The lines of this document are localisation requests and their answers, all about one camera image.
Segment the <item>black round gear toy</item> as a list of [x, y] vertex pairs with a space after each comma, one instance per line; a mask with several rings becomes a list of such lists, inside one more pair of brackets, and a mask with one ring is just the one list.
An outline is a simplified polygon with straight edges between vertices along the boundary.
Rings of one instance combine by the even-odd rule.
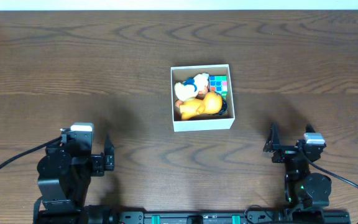
[[227, 101], [223, 98], [222, 99], [222, 107], [221, 109], [217, 112], [218, 115], [223, 115], [226, 111], [227, 111]]

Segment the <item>white cardboard box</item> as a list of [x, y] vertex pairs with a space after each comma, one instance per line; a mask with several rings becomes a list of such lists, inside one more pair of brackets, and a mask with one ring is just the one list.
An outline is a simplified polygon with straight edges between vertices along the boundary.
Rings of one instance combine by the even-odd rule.
[[[182, 120], [179, 108], [175, 106], [177, 97], [174, 92], [174, 85], [178, 82], [183, 82], [187, 78], [193, 78], [199, 73], [208, 73], [212, 75], [225, 75], [227, 76], [228, 93], [225, 97], [227, 101], [227, 111], [223, 115], [216, 114], [203, 114], [198, 115], [189, 120]], [[231, 78], [228, 64], [222, 65], [198, 65], [186, 67], [172, 67], [170, 70], [171, 89], [172, 89], [172, 120], [173, 129], [175, 132], [180, 131], [203, 131], [214, 129], [229, 129], [234, 120], [234, 103], [232, 99]]]

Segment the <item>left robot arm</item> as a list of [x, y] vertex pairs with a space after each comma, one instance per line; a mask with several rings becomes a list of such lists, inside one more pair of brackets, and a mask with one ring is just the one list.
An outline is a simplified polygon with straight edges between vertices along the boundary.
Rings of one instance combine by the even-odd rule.
[[93, 154], [90, 132], [69, 131], [45, 149], [37, 164], [42, 196], [34, 204], [34, 223], [118, 223], [107, 205], [86, 205], [92, 177], [114, 170], [114, 145], [109, 136], [104, 151]]

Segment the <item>yellow plush duck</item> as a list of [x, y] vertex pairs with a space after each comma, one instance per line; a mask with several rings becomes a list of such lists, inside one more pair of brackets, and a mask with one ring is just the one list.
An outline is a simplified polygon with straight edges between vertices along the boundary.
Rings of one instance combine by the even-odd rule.
[[185, 101], [204, 96], [209, 92], [209, 74], [199, 73], [193, 78], [190, 77], [183, 82], [176, 83], [173, 87], [178, 98], [175, 106], [179, 108]]

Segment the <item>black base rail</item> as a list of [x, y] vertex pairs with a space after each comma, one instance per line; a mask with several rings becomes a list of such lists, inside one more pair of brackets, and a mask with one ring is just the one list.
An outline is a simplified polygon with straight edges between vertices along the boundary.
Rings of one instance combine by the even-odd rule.
[[252, 223], [327, 223], [351, 222], [347, 212], [334, 211], [278, 211], [251, 207], [244, 212], [115, 212], [101, 206], [88, 206], [78, 213], [34, 215], [34, 223], [43, 224], [252, 224]]

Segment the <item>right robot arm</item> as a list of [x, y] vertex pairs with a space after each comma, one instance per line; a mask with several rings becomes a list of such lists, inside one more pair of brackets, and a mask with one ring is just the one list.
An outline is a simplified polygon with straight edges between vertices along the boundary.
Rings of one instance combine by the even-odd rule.
[[329, 205], [332, 180], [320, 173], [310, 172], [310, 164], [321, 158], [326, 147], [323, 135], [317, 133], [312, 125], [307, 124], [303, 139], [294, 146], [280, 143], [278, 129], [272, 123], [269, 137], [263, 148], [264, 152], [273, 154], [273, 163], [285, 165], [285, 200], [288, 207], [282, 212], [284, 221], [304, 222], [313, 212], [322, 214]]

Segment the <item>colourful puzzle cube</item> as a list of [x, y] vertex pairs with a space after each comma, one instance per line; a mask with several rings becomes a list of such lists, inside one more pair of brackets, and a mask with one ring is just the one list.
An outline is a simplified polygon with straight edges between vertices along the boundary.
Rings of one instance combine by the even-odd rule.
[[228, 84], [227, 76], [212, 75], [209, 77], [209, 90], [220, 94], [223, 98], [227, 96]]

